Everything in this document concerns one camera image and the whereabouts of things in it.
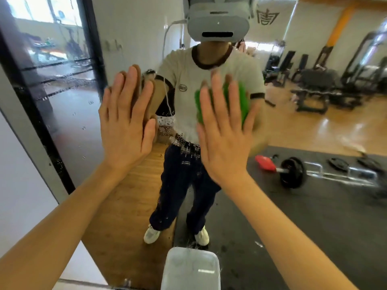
red object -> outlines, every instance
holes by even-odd
[[[267,156],[256,156],[255,160],[259,164],[259,167],[265,171],[270,171],[270,172],[277,172],[277,167],[273,163],[271,158],[268,158]]]

hand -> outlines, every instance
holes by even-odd
[[[230,113],[227,110],[219,73],[211,77],[214,109],[208,87],[200,92],[203,125],[197,131],[202,162],[210,177],[222,188],[228,188],[247,174],[246,164],[252,143],[252,130],[257,105],[250,110],[242,128],[239,87],[236,81],[229,85]]]
[[[155,134],[155,119],[143,126],[153,83],[147,81],[136,98],[139,88],[137,68],[130,67],[126,77],[122,72],[116,75],[113,87],[105,89],[99,108],[104,163],[123,174],[151,152]]]

wall sign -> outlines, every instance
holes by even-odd
[[[258,23],[262,25],[270,25],[276,20],[278,13],[270,13],[269,9],[266,12],[257,10]]]

chest logo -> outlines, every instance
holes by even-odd
[[[186,92],[187,91],[187,86],[184,85],[184,84],[179,85],[179,91]]]

vr headset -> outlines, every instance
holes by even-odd
[[[250,29],[255,0],[183,0],[188,33],[197,42],[238,42]]]

